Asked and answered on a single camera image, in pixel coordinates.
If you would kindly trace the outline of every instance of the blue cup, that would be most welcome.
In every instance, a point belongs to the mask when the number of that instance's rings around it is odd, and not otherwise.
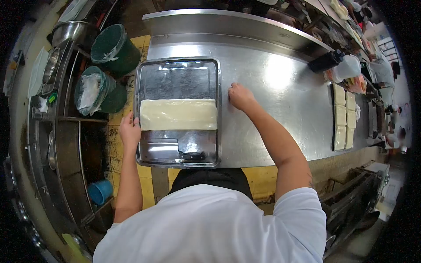
[[[108,180],[91,183],[88,186],[89,197],[97,205],[103,205],[105,200],[112,195],[112,192],[113,188]]]

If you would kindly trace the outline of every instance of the white shirt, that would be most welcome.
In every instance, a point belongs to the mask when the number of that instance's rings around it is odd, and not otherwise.
[[[94,263],[318,262],[326,214],[312,188],[294,189],[264,215],[246,195],[200,184],[114,223]]]
[[[274,5],[278,2],[278,0],[257,0],[257,1],[265,3],[267,5]]]
[[[373,83],[384,82],[386,87],[394,88],[393,70],[382,52],[376,52],[377,60],[367,63]]]

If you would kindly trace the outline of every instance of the hand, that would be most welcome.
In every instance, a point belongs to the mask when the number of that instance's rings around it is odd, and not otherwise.
[[[121,141],[123,142],[124,152],[134,154],[138,143],[140,142],[140,135],[142,130],[139,126],[139,118],[133,119],[133,112],[129,112],[121,119],[118,133],[120,134]]]
[[[232,83],[228,89],[229,101],[231,104],[241,111],[257,104],[256,99],[251,91],[239,83]]]

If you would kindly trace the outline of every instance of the food tray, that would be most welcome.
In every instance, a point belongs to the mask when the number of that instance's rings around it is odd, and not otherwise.
[[[221,71],[211,57],[148,60],[136,69],[133,112],[140,117],[145,99],[215,99],[221,126]],[[142,132],[136,160],[140,165],[215,168],[221,159],[218,130],[149,130]]]

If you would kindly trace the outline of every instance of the black knife handle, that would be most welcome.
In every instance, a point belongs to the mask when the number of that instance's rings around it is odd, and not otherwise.
[[[180,152],[180,159],[203,161],[206,158],[204,152]]]

